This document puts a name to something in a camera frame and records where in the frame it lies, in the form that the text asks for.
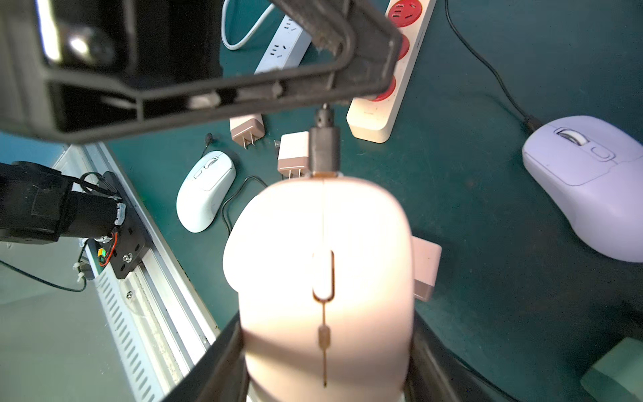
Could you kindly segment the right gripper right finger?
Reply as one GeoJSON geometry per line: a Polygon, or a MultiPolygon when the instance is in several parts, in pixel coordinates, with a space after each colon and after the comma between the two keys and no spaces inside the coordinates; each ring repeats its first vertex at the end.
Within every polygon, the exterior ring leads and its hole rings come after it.
{"type": "Polygon", "coordinates": [[[491,401],[450,354],[418,313],[414,313],[410,364],[404,384],[406,401],[491,401]]]}

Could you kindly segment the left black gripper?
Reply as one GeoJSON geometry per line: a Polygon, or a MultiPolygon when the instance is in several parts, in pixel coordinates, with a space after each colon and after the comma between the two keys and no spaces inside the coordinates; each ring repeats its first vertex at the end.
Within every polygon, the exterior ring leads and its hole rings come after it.
{"type": "Polygon", "coordinates": [[[48,142],[213,107],[219,1],[4,1],[1,130],[48,142]]]}

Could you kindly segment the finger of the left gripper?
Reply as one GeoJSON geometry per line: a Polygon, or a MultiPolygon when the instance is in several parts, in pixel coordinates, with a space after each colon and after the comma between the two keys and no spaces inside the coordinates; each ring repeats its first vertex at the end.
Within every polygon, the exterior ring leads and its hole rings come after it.
{"type": "Polygon", "coordinates": [[[401,46],[397,28],[370,1],[277,1],[276,7],[333,55],[325,64],[273,70],[144,90],[144,126],[208,120],[378,95],[393,75],[401,46]]]}

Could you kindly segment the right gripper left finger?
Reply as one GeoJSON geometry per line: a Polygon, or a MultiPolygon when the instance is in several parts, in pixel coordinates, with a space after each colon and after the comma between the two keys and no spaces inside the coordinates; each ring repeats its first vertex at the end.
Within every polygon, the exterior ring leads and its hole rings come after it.
{"type": "Polygon", "coordinates": [[[249,373],[239,313],[163,401],[246,401],[249,373]]]}

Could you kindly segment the white power strip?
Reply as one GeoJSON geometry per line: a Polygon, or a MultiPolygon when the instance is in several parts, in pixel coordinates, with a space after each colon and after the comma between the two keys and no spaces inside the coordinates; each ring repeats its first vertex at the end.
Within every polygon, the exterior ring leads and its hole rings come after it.
{"type": "Polygon", "coordinates": [[[311,44],[311,35],[285,16],[256,67],[255,74],[296,68],[311,44]]]}

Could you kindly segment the pink USB charger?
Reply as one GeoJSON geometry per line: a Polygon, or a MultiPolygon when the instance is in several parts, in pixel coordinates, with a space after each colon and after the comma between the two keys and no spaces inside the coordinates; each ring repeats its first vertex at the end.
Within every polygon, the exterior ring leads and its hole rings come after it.
{"type": "Polygon", "coordinates": [[[246,149],[266,135],[261,114],[234,117],[229,120],[232,140],[246,149]]]}
{"type": "Polygon", "coordinates": [[[308,131],[281,136],[277,159],[277,171],[285,179],[304,177],[310,174],[308,131]]]}

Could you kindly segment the pink USB charger plug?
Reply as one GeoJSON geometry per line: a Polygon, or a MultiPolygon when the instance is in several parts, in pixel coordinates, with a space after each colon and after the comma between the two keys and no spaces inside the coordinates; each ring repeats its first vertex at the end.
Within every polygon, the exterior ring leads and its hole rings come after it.
{"type": "Polygon", "coordinates": [[[442,247],[419,237],[412,237],[415,272],[415,298],[427,302],[435,291],[442,247]]]}

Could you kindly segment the peach wireless mouse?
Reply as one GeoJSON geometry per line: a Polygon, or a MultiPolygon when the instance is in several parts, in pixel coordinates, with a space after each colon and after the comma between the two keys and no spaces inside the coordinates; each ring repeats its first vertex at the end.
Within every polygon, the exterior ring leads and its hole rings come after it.
{"type": "Polygon", "coordinates": [[[410,224],[387,190],[291,179],[245,207],[224,249],[262,401],[399,401],[410,363],[410,224]]]}

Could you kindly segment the light green wireless mouse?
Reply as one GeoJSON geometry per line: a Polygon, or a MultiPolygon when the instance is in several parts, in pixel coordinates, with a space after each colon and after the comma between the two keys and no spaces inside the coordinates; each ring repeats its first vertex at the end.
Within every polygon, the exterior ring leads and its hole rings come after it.
{"type": "Polygon", "coordinates": [[[206,230],[235,178],[235,165],[226,153],[212,151],[202,156],[177,194],[177,217],[182,226],[191,233],[206,230]]]}

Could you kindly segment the green USB charger plug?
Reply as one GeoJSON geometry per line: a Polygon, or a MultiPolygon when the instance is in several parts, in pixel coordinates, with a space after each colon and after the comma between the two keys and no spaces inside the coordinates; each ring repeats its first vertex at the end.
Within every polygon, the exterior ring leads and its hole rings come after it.
{"type": "Polygon", "coordinates": [[[596,401],[642,401],[642,341],[624,338],[580,380],[596,401]]]}

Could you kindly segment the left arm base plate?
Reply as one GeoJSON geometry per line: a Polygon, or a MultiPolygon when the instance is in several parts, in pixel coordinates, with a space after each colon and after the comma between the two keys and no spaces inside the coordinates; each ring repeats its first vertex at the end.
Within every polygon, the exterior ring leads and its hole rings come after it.
{"type": "Polygon", "coordinates": [[[90,256],[90,261],[95,263],[98,273],[102,273],[105,268],[112,268],[118,280],[125,280],[142,263],[152,242],[138,214],[137,206],[127,195],[117,175],[107,171],[102,177],[100,185],[110,184],[117,191],[120,203],[124,204],[123,218],[118,220],[122,222],[116,228],[115,246],[112,241],[100,242],[91,239],[85,252],[90,256]]]}

